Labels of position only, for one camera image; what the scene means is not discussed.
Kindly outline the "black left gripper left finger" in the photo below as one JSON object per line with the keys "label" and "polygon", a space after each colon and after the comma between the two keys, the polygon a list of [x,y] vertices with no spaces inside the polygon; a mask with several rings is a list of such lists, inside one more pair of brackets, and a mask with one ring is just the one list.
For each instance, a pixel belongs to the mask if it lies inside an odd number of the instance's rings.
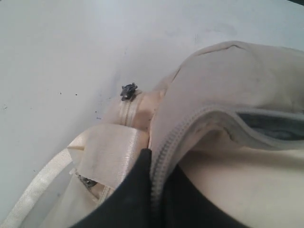
{"label": "black left gripper left finger", "polygon": [[151,153],[142,149],[135,165],[101,206],[73,225],[74,228],[151,227]]}

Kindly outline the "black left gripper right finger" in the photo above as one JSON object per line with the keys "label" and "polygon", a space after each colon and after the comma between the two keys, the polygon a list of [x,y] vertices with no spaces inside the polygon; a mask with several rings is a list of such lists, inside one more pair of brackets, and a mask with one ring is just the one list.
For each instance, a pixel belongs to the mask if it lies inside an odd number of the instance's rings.
{"label": "black left gripper right finger", "polygon": [[204,197],[177,166],[166,181],[163,228],[234,228],[235,220]]}

